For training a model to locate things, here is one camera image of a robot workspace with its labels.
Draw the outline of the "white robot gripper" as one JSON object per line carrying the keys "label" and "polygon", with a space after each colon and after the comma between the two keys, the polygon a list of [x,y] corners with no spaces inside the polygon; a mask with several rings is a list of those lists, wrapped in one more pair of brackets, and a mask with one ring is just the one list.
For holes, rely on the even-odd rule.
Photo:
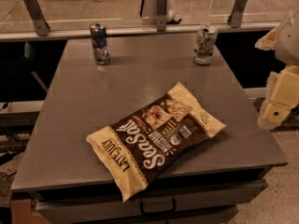
{"label": "white robot gripper", "polygon": [[[275,50],[278,60],[286,64],[299,64],[299,6],[294,6],[279,27],[274,27],[258,39],[254,47],[260,50]],[[298,105],[299,66],[287,65],[279,73],[270,73],[257,124],[262,129],[273,130],[280,126]]]}

